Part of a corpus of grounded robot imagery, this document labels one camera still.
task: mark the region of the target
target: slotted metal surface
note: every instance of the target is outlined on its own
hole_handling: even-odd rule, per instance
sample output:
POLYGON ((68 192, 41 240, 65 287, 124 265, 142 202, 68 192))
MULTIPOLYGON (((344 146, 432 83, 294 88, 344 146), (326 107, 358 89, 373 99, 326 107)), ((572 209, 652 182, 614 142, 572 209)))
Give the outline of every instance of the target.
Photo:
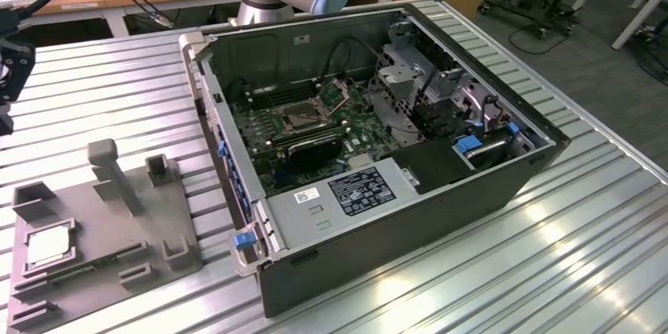
POLYGON ((516 198, 437 243, 266 319, 233 272, 224 195, 189 101, 180 32, 42 48, 13 136, 0 139, 0 308, 6 319, 12 187, 93 179, 84 147, 117 140, 121 168, 178 161, 204 270, 53 332, 662 332, 665 172, 442 3, 420 11, 554 122, 573 144, 516 198))

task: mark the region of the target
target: blue latch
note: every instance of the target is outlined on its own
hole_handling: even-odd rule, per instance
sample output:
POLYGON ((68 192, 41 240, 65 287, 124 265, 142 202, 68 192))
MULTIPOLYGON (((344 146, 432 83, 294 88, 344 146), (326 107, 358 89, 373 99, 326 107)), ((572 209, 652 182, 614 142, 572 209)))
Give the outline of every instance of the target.
POLYGON ((480 142, 476 136, 462 137, 457 140, 457 143, 454 144, 454 147, 462 154, 469 150, 478 148, 480 146, 482 146, 482 143, 480 142))
POLYGON ((510 131, 510 133, 512 133, 513 135, 516 135, 516 134, 517 134, 517 132, 520 131, 520 127, 517 126, 517 124, 514 124, 514 123, 509 122, 509 123, 508 123, 508 130, 510 131))
POLYGON ((233 246, 237 247, 237 250, 244 250, 254 245, 257 239, 252 232, 244 232, 242 234, 237 234, 233 236, 233 246))
POLYGON ((222 157, 225 154, 228 154, 228 147, 225 146, 225 141, 221 141, 218 143, 218 156, 222 157))

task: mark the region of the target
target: metal frame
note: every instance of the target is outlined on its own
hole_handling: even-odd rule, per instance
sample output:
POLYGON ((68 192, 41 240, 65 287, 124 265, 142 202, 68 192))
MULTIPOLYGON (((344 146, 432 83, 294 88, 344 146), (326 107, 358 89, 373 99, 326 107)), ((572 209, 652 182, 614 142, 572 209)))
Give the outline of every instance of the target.
MULTIPOLYGON (((189 7, 200 7, 206 5, 217 5, 225 3, 240 2, 241 0, 176 0, 172 2, 153 2, 153 5, 160 10, 182 9, 189 7)), ((390 2, 392 0, 377 0, 378 3, 390 2)), ((112 31, 113 37, 126 37, 129 35, 128 26, 125 25, 124 17, 136 13, 142 13, 136 5, 124 5, 120 7, 81 9, 73 12, 53 13, 50 15, 37 15, 30 18, 34 25, 46 23, 62 23, 65 21, 89 20, 104 18, 106 25, 112 31)))

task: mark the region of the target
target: gray floor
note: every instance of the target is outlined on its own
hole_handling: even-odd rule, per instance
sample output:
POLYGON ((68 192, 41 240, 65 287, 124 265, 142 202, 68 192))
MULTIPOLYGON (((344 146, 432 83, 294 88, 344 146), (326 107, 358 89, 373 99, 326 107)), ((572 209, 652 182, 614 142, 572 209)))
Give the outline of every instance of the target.
MULTIPOLYGON (((476 24, 533 67, 546 80, 612 128, 614 132, 668 170, 668 87, 638 68, 632 50, 610 49, 630 21, 633 0, 589 0, 580 11, 581 25, 568 41, 542 56, 520 52, 508 35, 529 21, 501 10, 480 15, 476 24)), ((648 21, 656 24, 668 12, 657 9, 648 21)), ((538 41, 520 33, 513 41, 524 49, 540 51, 561 36, 538 41)), ((661 52, 668 62, 668 47, 661 52)))

